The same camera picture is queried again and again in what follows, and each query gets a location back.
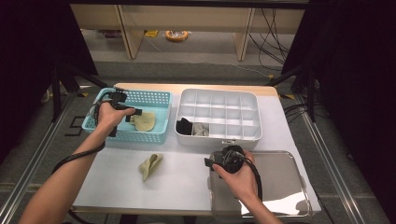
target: beige cloth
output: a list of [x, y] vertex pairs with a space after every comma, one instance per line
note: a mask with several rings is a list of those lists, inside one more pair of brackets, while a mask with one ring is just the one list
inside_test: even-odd
[[204, 128], [204, 125], [202, 123], [194, 123], [192, 129], [192, 135], [209, 136], [209, 131]]
[[131, 116], [130, 123], [132, 123], [139, 132], [147, 132], [154, 128], [155, 113], [142, 112], [142, 115]]
[[145, 182], [148, 178], [149, 175], [151, 175], [154, 172], [154, 167], [163, 159], [163, 154], [161, 153], [156, 153], [152, 154], [148, 159], [143, 161], [139, 165], [139, 171], [142, 173], [143, 176], [143, 182]]

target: table surface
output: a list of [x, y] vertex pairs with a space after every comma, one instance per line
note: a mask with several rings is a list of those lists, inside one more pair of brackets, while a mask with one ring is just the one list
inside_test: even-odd
[[[96, 156], [73, 209], [76, 212], [211, 216], [208, 168], [204, 158], [219, 150], [186, 147], [177, 143], [176, 113], [185, 89], [249, 91], [257, 95], [262, 120], [262, 139], [253, 152], [283, 150], [294, 157], [306, 186], [314, 213], [320, 211], [318, 198], [309, 182], [300, 154], [292, 139], [276, 89], [264, 86], [223, 86], [184, 84], [119, 83], [125, 90], [170, 91], [173, 93], [167, 135], [162, 145], [107, 142]], [[146, 182], [138, 165], [153, 153], [163, 161]]]

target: human hand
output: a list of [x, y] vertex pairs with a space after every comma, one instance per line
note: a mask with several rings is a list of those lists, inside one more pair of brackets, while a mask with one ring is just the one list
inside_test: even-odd
[[[244, 149], [244, 154], [247, 159], [250, 159], [254, 164], [254, 157], [249, 151]], [[242, 202], [257, 197], [257, 183], [250, 167], [244, 162], [241, 169], [235, 174], [230, 174], [221, 166], [213, 164], [212, 168], [224, 179], [233, 195]]]
[[111, 106], [110, 103], [105, 102], [100, 105], [98, 125], [96, 129], [105, 129], [111, 132], [114, 127], [120, 124], [122, 119], [127, 115], [132, 115], [134, 108], [128, 108], [125, 110], [116, 110]]

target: plastic organizer tray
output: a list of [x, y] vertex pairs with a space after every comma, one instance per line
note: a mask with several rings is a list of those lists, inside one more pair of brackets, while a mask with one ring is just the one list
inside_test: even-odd
[[[179, 133], [177, 125], [186, 119], [202, 123], [207, 136]], [[257, 97], [244, 91], [212, 91], [186, 89], [181, 93], [175, 127], [177, 141], [182, 145], [224, 147], [237, 144], [254, 148], [262, 137]]]
[[[101, 89], [94, 102], [109, 91], [115, 91], [115, 89]], [[172, 93], [168, 91], [124, 91], [124, 93], [127, 94], [127, 99], [123, 104], [142, 109], [143, 112], [154, 112], [155, 125], [148, 132], [139, 132], [133, 124], [123, 120], [117, 128], [116, 136], [109, 136], [107, 140], [162, 144], [165, 140], [166, 127], [172, 108]], [[95, 127], [95, 120], [90, 112], [82, 123], [82, 129], [91, 133]]]

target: teal plastic basket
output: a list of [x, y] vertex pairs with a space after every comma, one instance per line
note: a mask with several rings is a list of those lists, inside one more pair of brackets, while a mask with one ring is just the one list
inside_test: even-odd
[[[94, 103], [109, 91], [113, 92], [115, 89], [101, 89]], [[109, 136], [107, 140], [162, 144], [165, 141], [166, 128], [172, 108], [172, 93], [168, 91], [124, 91], [124, 93], [127, 94], [127, 99], [123, 104], [143, 111], [154, 112], [155, 125], [148, 132], [139, 132], [133, 124], [126, 122], [124, 119], [117, 128], [116, 136]], [[91, 133], [95, 128], [93, 113], [90, 111], [82, 123], [82, 129]]]

